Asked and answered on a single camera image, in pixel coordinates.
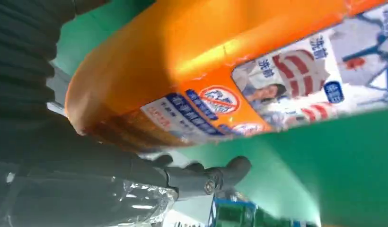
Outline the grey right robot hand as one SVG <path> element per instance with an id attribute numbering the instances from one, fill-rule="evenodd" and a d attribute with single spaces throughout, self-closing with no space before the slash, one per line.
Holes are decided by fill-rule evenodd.
<path id="1" fill-rule="evenodd" d="M 176 201 L 230 189 L 251 168 L 169 167 L 80 137 L 62 115 L 0 118 L 0 227 L 135 227 L 161 222 Z"/>

